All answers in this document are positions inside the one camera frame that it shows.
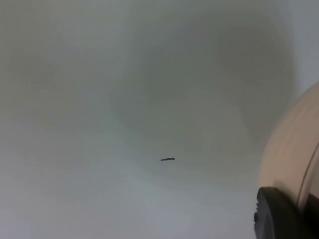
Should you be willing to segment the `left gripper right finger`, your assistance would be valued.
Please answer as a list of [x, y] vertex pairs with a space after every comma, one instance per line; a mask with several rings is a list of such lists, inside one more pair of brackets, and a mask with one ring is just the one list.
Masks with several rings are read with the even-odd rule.
[[319, 238], [319, 199], [309, 194], [306, 203], [306, 224], [316, 239]]

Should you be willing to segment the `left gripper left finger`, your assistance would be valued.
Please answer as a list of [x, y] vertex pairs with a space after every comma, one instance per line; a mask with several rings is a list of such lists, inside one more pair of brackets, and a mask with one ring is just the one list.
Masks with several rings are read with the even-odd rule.
[[254, 231], [258, 239], [296, 239], [301, 235], [294, 204], [277, 188], [261, 187], [257, 193]]

